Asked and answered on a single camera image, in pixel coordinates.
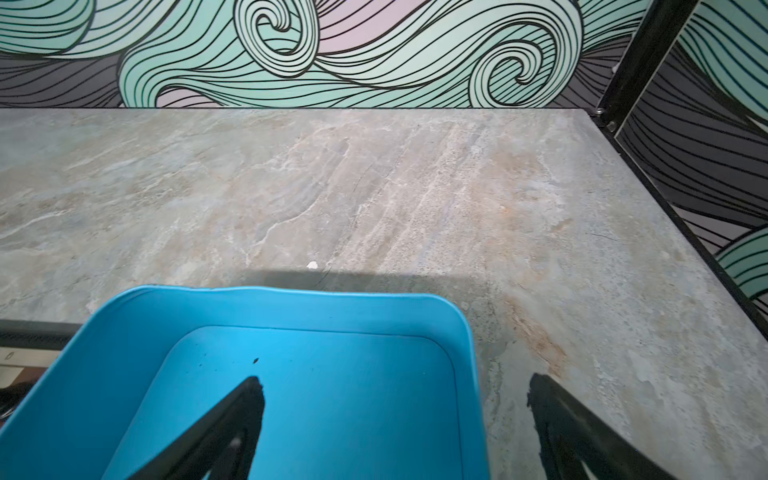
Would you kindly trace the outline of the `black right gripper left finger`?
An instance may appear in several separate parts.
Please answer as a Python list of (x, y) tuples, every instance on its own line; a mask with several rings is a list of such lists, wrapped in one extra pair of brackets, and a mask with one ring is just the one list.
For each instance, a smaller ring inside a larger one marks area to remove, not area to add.
[(263, 386), (250, 376), (131, 477), (248, 478), (264, 410)]

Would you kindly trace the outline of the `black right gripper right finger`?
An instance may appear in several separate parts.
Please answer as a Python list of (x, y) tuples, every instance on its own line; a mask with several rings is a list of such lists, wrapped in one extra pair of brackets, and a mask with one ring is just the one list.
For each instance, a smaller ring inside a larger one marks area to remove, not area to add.
[(549, 479), (674, 479), (548, 375), (532, 375), (527, 406)]

